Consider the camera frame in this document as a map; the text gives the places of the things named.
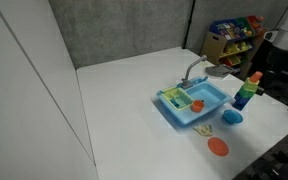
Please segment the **white tabletop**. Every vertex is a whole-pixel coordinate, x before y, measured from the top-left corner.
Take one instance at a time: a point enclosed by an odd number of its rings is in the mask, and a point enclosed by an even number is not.
[[[100,180],[231,179],[288,134],[287,106],[255,95],[241,112],[244,121],[221,120],[230,103],[199,120],[229,146],[219,157],[208,137],[180,129],[158,109],[156,92],[180,82],[197,55],[180,48],[145,54],[77,71]],[[201,62],[190,78],[205,76]],[[234,96],[243,84],[229,75],[210,82]]]

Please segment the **gray wall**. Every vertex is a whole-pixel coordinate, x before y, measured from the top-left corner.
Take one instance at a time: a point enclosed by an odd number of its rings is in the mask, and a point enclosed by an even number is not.
[[[49,0],[75,68],[181,46],[192,0]],[[188,48],[214,20],[262,15],[273,28],[288,0],[197,0]]]

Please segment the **orange plate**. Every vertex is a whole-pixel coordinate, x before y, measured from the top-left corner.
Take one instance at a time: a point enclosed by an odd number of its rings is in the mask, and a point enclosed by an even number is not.
[[[208,140],[208,148],[210,148],[210,150],[218,156],[226,156],[228,154],[228,146],[220,138],[210,138]]]

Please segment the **sink basin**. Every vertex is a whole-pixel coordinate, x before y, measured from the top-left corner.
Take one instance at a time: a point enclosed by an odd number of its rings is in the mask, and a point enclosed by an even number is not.
[[[203,78],[194,78],[190,81],[193,86],[188,89],[182,89],[179,84],[157,93],[163,107],[181,127],[188,126],[232,99],[230,95]],[[191,110],[194,100],[204,101],[201,112]]]

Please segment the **white wall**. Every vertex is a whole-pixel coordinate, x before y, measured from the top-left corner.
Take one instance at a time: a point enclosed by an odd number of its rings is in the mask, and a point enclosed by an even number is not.
[[[0,18],[0,180],[27,179],[97,180],[97,174]]]
[[[0,10],[92,157],[77,76],[47,0],[0,0]]]

